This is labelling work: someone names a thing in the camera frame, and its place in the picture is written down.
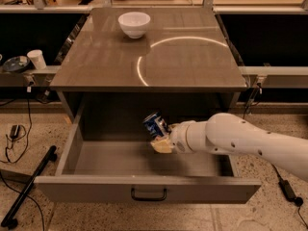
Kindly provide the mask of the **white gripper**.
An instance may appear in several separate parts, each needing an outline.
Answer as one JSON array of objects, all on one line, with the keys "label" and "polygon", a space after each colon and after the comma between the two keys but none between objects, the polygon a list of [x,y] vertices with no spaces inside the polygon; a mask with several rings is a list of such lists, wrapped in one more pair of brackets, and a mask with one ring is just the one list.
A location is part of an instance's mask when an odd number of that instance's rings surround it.
[{"label": "white gripper", "polygon": [[170,140],[151,142],[156,152],[169,154],[172,152],[172,146],[177,153],[194,153],[206,149],[206,121],[185,121],[170,124],[168,127],[171,130]]}]

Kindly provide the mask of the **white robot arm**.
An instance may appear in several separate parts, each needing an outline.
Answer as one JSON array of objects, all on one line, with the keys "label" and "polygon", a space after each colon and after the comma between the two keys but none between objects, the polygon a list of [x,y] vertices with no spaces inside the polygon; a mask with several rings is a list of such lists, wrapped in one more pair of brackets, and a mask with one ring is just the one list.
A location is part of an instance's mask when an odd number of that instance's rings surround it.
[{"label": "white robot arm", "polygon": [[307,140],[263,130],[231,114],[172,124],[171,132],[151,145],[158,153],[254,155],[308,181]]}]

